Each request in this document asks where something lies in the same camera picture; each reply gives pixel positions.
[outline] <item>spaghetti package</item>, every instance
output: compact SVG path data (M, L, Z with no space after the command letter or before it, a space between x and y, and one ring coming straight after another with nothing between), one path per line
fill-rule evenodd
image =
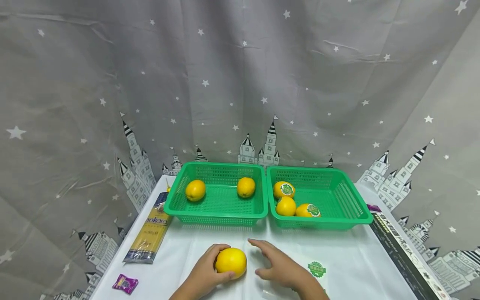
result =
M153 263L170 223L170 217L163 211L167 195L167 192L163 192L158 196L147 220L123 259L124 263Z

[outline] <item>purple package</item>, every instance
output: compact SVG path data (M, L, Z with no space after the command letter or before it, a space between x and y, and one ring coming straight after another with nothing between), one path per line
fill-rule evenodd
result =
M124 274L120 274L115 284L112 286L114 289L121 289L127 294L131 294L138 284L138 279L128 278Z
M367 207L368 207L368 210L370 210L371 212L377 212L377 213L382 212L382 210L376 205L367 204Z

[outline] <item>lemon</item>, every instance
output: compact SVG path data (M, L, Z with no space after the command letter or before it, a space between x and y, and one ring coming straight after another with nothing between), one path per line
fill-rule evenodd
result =
M294 216L296 209L297 204L295 203L295 200L288 196L283 196L276 204L275 211L281 216Z
M248 198L255 192L255 181L252 178L243 177L237 183L237 193L242 198Z
M280 199L283 196L293 198L293 196L295 196L295 188L286 181L279 181L273 186L273 196L277 199Z
M233 279L240 278L247 270L247 256L237 248L222 250L216 257L215 269L218 273L233 271Z
M295 212L296 216L304 216L304 217L318 217L320 215L320 210L318 207L311 203L304 203L297 207L297 211Z
M185 195L187 196L187 199L190 201L198 201L202 199L205 196L205 183L201 180L193 180L191 181L188 185L187 188L185 189Z

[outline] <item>gray curtain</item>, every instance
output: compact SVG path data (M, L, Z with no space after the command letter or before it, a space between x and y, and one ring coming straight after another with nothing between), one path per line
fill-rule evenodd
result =
M88 299L155 178L192 160L332 164L478 297L479 6L0 0L3 299Z

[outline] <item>hand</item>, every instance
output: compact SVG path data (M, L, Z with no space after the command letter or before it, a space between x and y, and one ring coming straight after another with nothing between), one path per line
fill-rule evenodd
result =
M298 289L304 279L312 277L301 265L271 243L253 239L248 239L248 242L260 248L272 265L269 269L255 270L255 274L261 279L275 281L286 288Z
M198 300L217 285L230 281L234 272L217 273L214 263L220 251L230 248L226 244L213 244L198 259L190 275L172 295L170 300Z

